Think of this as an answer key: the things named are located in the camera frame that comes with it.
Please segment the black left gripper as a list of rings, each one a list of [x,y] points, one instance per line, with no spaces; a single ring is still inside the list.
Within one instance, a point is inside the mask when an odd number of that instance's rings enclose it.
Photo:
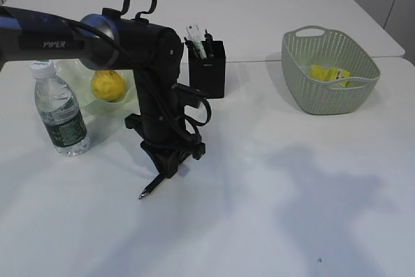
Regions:
[[[186,123],[193,127],[195,132],[190,135],[190,141],[177,134],[163,116],[130,114],[124,119],[126,128],[135,130],[141,136],[141,148],[150,156],[159,174],[165,178],[173,177],[190,155],[199,160],[206,153],[206,145],[198,131],[205,124],[185,114],[179,115],[175,121],[185,134],[188,133]]]

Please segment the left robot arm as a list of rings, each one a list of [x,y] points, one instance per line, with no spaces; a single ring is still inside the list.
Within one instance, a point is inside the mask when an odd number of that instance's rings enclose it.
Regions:
[[[178,82],[184,45],[169,27],[92,14],[74,21],[53,14],[1,7],[1,62],[77,59],[88,69],[129,69],[139,114],[125,119],[159,174],[172,177],[188,157],[203,157],[200,122],[184,108],[204,101]]]

